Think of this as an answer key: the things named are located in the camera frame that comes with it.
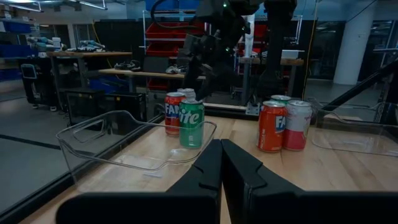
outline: fanta can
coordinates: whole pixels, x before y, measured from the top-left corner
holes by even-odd
[[[256,146],[260,150],[279,152],[282,149],[286,113],[283,103],[276,101],[264,101],[262,103],[256,142]]]

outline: black cable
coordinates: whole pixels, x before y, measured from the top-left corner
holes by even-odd
[[[197,26],[176,26],[176,27],[169,27],[169,26],[164,26],[164,25],[162,25],[162,24],[159,24],[157,21],[156,21],[156,19],[155,19],[155,10],[156,10],[156,7],[160,4],[160,3],[162,3],[162,2],[164,2],[165,0],[158,0],[157,2],[155,2],[155,4],[152,6],[152,8],[150,9],[150,18],[152,19],[152,21],[156,24],[156,25],[158,25],[158,26],[160,26],[160,27],[162,27],[162,28],[165,28],[165,29],[198,29],[198,30],[201,30],[201,31],[203,31],[203,33],[205,33],[205,31],[201,28],[201,27],[197,27]]]
[[[351,19],[347,20],[346,23],[349,23],[350,21],[352,21],[353,19],[355,19],[355,17],[359,16],[363,11],[365,11],[369,6],[371,6],[373,3],[375,3],[377,0],[374,0],[373,2],[371,2],[370,4],[368,4],[364,9],[361,10],[361,12],[357,13],[357,15],[355,15],[354,17],[352,17]]]

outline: wooden shelf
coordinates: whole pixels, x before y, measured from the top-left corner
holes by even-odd
[[[107,57],[107,56],[127,56],[132,55],[131,52],[46,52],[49,57]]]

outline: gray floor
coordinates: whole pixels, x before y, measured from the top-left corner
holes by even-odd
[[[67,171],[61,150],[0,139],[0,212]]]
[[[351,87],[310,81],[305,97],[328,103]],[[67,127],[68,120],[44,106],[32,109],[24,95],[21,81],[0,83],[0,134],[58,145],[55,134]],[[380,88],[369,89],[348,104],[372,106],[377,103],[379,95]],[[148,118],[153,116],[153,106],[164,102],[164,96],[160,93],[149,95]],[[240,99],[231,99],[228,93],[214,93],[207,102],[240,105]],[[1,138],[0,145],[0,179],[5,180],[0,185],[0,212],[67,171],[60,150]]]

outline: green sprite can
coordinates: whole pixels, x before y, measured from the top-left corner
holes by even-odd
[[[284,96],[284,95],[272,95],[271,99],[274,101],[278,101],[283,103],[284,105],[287,105],[287,102],[291,100],[292,98],[290,96]]]
[[[199,148],[202,145],[205,106],[195,99],[184,99],[180,103],[180,144],[187,148]]]

